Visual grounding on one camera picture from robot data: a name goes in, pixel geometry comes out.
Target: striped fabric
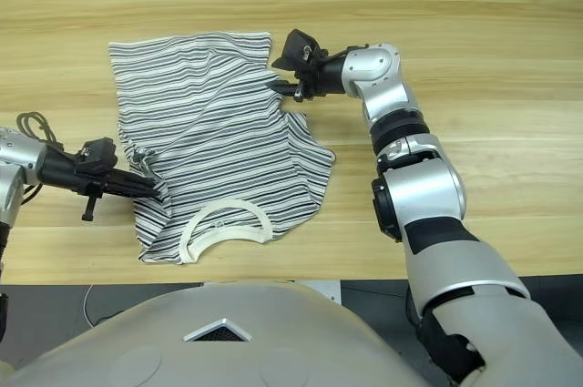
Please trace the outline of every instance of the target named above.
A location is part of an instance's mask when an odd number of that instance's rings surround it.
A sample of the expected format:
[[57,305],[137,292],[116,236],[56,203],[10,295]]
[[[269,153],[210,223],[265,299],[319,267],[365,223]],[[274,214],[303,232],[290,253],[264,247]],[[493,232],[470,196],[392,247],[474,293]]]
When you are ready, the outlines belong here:
[[[265,84],[267,33],[208,33],[112,43],[118,131],[131,167],[155,177],[156,199],[136,199],[147,262],[185,262],[180,236],[222,199],[259,207],[277,239],[320,208],[334,154],[311,137],[304,114],[280,111]],[[245,209],[212,212],[190,242],[220,228],[260,228]]]

